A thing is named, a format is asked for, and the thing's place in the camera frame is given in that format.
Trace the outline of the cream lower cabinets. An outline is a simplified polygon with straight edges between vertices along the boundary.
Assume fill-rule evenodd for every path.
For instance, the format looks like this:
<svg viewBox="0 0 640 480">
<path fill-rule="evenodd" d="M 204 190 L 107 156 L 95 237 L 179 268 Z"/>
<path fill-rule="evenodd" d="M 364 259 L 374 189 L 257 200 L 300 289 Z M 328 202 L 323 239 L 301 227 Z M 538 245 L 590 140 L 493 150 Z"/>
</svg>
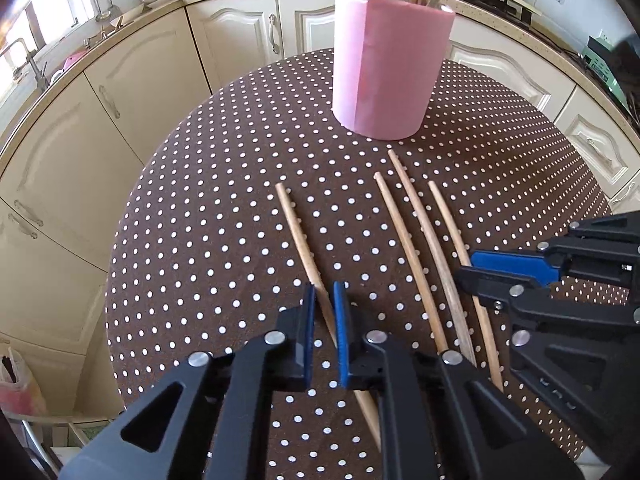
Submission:
<svg viewBox="0 0 640 480">
<path fill-rule="evenodd" d="M 616 212 L 639 206 L 630 122 L 553 44 L 451 0 L 451 58 L 529 100 L 585 157 Z M 333 44 L 334 0 L 174 0 L 76 62 L 1 141 L 1 339 L 51 414 L 70 414 L 125 195 L 206 96 Z"/>
</svg>

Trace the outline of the brown polka dot tablecloth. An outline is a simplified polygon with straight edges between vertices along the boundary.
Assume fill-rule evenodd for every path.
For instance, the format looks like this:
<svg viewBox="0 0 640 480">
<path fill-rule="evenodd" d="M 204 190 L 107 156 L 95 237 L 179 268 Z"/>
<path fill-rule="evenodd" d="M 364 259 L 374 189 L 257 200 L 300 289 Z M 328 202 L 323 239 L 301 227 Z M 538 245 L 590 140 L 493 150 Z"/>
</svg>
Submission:
<svg viewBox="0 0 640 480">
<path fill-rule="evenodd" d="M 459 353 L 435 263 L 390 161 L 418 192 L 449 269 L 470 255 L 536 252 L 608 203 L 574 146 L 541 112 L 487 76 L 445 62 L 418 132 L 381 141 L 332 112 L 333 54 L 302 54 L 214 94 L 146 164 L 119 222 L 106 300 L 108 341 L 127 408 L 195 351 L 228 356 L 273 330 L 308 281 L 280 206 L 282 182 L 329 293 L 410 349 L 439 356 L 382 195 L 379 171 L 405 221 L 438 310 Z M 575 464 L 582 440 L 510 371 L 513 333 L 500 302 L 459 293 L 476 365 Z M 607 304 L 608 287 L 561 278 L 555 299 Z M 316 291 L 311 382 L 272 397 L 263 479 L 386 479 L 354 390 L 340 383 L 337 347 Z"/>
</svg>

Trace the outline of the pink chopstick cup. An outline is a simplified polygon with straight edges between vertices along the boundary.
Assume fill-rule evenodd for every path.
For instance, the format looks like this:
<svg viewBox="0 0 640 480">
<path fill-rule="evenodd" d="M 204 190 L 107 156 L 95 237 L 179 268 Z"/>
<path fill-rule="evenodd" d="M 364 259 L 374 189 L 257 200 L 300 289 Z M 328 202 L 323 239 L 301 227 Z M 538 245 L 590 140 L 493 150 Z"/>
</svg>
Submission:
<svg viewBox="0 0 640 480">
<path fill-rule="evenodd" d="M 332 112 L 347 130 L 398 141 L 418 132 L 456 14 L 401 0 L 335 0 Z"/>
</svg>

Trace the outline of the wooden chopstick four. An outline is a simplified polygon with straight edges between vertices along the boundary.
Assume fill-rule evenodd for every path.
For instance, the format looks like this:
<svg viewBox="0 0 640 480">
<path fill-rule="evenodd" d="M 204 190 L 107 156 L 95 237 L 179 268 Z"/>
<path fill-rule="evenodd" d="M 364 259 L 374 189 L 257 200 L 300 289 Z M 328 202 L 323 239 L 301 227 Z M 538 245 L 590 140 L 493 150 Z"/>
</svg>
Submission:
<svg viewBox="0 0 640 480">
<path fill-rule="evenodd" d="M 465 359 L 473 365 L 476 365 L 474 346 L 469 332 L 469 326 L 466 324 L 466 317 L 464 315 L 460 296 L 456 289 L 456 285 L 454 284 L 454 278 L 452 277 L 452 273 L 449 269 L 444 251 L 440 247 L 438 237 L 432 226 L 432 222 L 430 218 L 428 218 L 420 196 L 410 181 L 407 171 L 404 166 L 402 166 L 399 157 L 391 148 L 387 151 L 387 154 L 390 156 L 390 161 L 396 170 L 396 174 L 398 174 L 398 177 L 401 180 L 402 186 L 409 197 L 413 211 L 416 213 L 420 222 L 426 244 L 436 266 L 440 284 L 442 284 L 442 291 L 447 299 L 451 321 L 454 323 L 454 330 L 456 331 L 459 341 L 460 352 Z"/>
</svg>

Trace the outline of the wooden chopstick two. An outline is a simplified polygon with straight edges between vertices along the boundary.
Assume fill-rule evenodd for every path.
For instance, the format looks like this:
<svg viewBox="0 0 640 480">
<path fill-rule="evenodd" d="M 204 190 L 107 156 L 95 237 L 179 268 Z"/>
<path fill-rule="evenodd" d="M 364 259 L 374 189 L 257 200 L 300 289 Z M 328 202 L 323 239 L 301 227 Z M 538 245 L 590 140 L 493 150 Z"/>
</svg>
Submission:
<svg viewBox="0 0 640 480">
<path fill-rule="evenodd" d="M 302 262 L 308 281 L 310 281 L 311 284 L 314 285 L 314 288 L 317 291 L 317 298 L 319 301 L 323 321 L 326 323 L 326 329 L 331 336 L 334 347 L 337 347 L 335 318 L 329 293 L 326 290 L 326 286 L 324 286 L 322 282 L 318 266 L 314 262 L 314 255 L 312 254 L 308 246 L 306 235 L 304 234 L 304 231 L 300 226 L 300 223 L 298 222 L 296 213 L 292 206 L 292 202 L 288 197 L 288 192 L 286 192 L 286 188 L 282 182 L 276 184 L 276 192 L 278 200 L 280 202 L 280 206 L 285 215 L 286 223 L 288 224 L 288 229 L 290 230 L 292 239 L 294 240 L 299 259 Z M 355 395 L 357 403 L 360 407 L 360 411 L 363 414 L 363 418 L 367 423 L 370 433 L 372 434 L 372 438 L 376 444 L 376 447 L 379 451 L 381 451 L 382 442 L 380 421 L 378 420 L 378 408 L 376 407 L 370 393 L 360 390 L 354 390 L 352 393 Z"/>
</svg>

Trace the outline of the wooden chopstick three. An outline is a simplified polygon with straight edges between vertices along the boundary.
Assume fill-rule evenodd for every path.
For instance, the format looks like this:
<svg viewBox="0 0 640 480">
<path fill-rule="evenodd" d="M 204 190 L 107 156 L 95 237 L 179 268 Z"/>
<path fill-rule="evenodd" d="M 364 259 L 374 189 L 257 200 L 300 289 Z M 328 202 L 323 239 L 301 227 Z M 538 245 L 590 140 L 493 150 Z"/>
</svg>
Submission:
<svg viewBox="0 0 640 480">
<path fill-rule="evenodd" d="M 406 259 L 409 263 L 413 281 L 416 283 L 416 288 L 421 296 L 423 309 L 427 314 L 428 324 L 430 324 L 431 331 L 434 335 L 436 350 L 439 354 L 442 354 L 449 349 L 448 341 L 444 329 L 442 328 L 442 322 L 440 322 L 430 285 L 427 283 L 421 261 L 416 253 L 416 248 L 413 245 L 410 233 L 405 225 L 405 221 L 401 217 L 401 213 L 382 174 L 377 171 L 374 174 L 373 179 L 375 180 L 378 190 L 382 195 L 385 207 L 390 214 L 390 218 L 392 219 L 394 228 L 398 234 L 401 247 L 404 250 Z"/>
</svg>

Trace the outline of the chrome sink faucet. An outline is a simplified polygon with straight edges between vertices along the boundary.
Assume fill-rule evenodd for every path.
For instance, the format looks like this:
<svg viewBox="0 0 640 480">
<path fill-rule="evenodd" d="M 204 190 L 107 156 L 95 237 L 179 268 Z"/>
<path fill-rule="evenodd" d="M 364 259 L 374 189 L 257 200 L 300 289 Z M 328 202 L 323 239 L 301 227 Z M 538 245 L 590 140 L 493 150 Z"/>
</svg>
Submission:
<svg viewBox="0 0 640 480">
<path fill-rule="evenodd" d="M 15 40 L 11 41 L 9 44 L 6 44 L 2 50 L 1 50 L 1 56 L 2 58 L 4 58 L 13 47 L 20 45 L 22 47 L 22 49 L 24 50 L 25 53 L 25 62 L 22 65 L 16 66 L 13 70 L 12 73 L 12 79 L 14 82 L 17 82 L 21 79 L 22 73 L 24 72 L 24 69 L 29 66 L 30 67 L 30 72 L 32 73 L 32 76 L 34 76 L 35 81 L 36 81 L 36 87 L 38 89 L 38 91 L 40 93 L 43 93 L 45 91 L 48 90 L 48 88 L 50 87 L 50 81 L 47 77 L 47 75 L 44 73 L 44 69 L 46 68 L 47 64 L 43 64 L 42 67 L 39 67 L 36 60 L 35 60 L 35 55 L 36 52 L 29 50 L 29 48 L 27 47 L 27 44 L 25 42 L 25 40 L 23 38 L 16 38 Z"/>
</svg>

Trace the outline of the green electric cooker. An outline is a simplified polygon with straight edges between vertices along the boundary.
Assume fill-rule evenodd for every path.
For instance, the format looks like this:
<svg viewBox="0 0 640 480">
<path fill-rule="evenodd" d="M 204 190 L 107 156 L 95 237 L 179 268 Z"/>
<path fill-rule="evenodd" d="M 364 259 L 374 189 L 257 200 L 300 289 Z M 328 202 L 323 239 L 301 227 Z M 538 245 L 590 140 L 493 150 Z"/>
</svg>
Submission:
<svg viewBox="0 0 640 480">
<path fill-rule="evenodd" d="M 616 46 L 590 37 L 582 59 L 631 115 L 639 109 L 639 38 L 631 35 Z"/>
</svg>

